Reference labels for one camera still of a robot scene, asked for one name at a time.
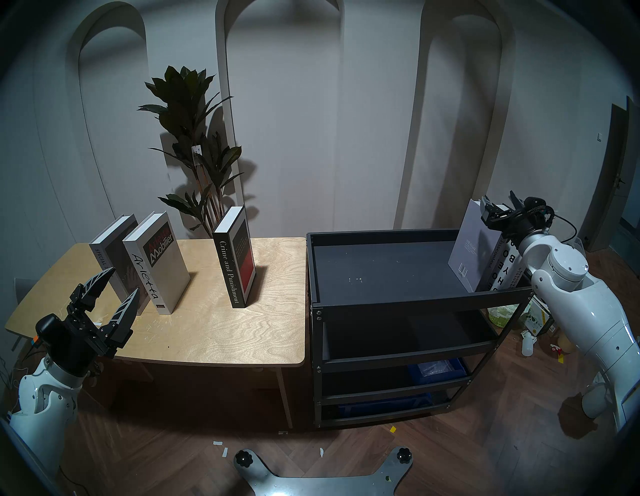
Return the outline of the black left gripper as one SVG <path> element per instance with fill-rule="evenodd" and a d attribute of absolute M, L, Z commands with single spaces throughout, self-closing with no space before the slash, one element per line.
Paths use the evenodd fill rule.
<path fill-rule="evenodd" d="M 49 314 L 35 326 L 36 334 L 47 344 L 52 362 L 72 376 L 85 377 L 98 356 L 113 358 L 116 349 L 123 348 L 133 334 L 131 327 L 140 302 L 138 288 L 102 328 L 98 329 L 87 316 L 114 274 L 115 267 L 109 267 L 80 283 L 70 295 L 64 321 Z"/>

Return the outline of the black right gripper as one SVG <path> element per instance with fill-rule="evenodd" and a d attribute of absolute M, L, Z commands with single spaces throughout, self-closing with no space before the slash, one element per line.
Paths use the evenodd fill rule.
<path fill-rule="evenodd" d="M 526 210 L 524 201 L 519 199 L 513 190 L 509 192 L 509 200 L 513 205 L 512 213 L 508 214 L 502 230 L 503 239 L 513 244 L 521 244 L 524 239 L 535 233 L 542 233 L 547 229 L 553 218 L 551 207 L 532 207 Z M 493 203 L 489 198 L 480 200 L 481 220 L 487 229 L 501 229 L 496 227 L 505 210 Z"/>

